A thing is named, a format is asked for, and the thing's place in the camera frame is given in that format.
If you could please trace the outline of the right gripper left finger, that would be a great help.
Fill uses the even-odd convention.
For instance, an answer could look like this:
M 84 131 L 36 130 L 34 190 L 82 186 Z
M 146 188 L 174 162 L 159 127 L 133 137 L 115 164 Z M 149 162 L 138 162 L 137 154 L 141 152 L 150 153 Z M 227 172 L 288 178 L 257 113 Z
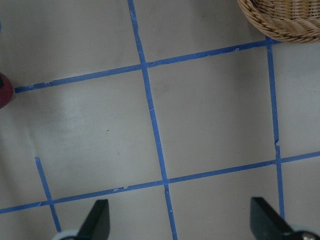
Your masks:
M 110 235 L 110 210 L 107 199 L 97 200 L 79 229 L 76 240 L 107 240 Z

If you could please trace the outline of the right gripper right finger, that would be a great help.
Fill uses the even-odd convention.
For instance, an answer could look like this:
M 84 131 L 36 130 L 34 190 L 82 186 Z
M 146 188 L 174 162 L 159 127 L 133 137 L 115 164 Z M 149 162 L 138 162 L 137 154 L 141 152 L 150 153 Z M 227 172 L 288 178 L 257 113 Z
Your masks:
M 250 199 L 250 229 L 256 240 L 287 240 L 294 233 L 263 197 Z

